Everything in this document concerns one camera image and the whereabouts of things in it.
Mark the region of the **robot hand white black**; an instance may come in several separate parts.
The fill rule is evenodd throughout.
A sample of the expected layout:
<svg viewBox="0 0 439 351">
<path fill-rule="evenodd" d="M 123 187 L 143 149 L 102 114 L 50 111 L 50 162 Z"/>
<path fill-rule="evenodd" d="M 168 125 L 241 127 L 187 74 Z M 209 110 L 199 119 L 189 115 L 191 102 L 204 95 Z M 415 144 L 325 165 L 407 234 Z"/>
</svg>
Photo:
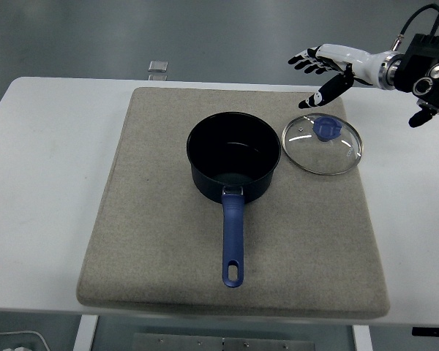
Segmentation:
<svg viewBox="0 0 439 351">
<path fill-rule="evenodd" d="M 306 74 L 317 75 L 335 71 L 337 74 L 322 85 L 317 92 L 299 103 L 307 109 L 327 105 L 344 94 L 358 81 L 369 86 L 385 88 L 384 70 L 388 53 L 371 54 L 363 50 L 342 45 L 323 44 L 307 48 L 292 57 L 288 63 Z"/>
</svg>

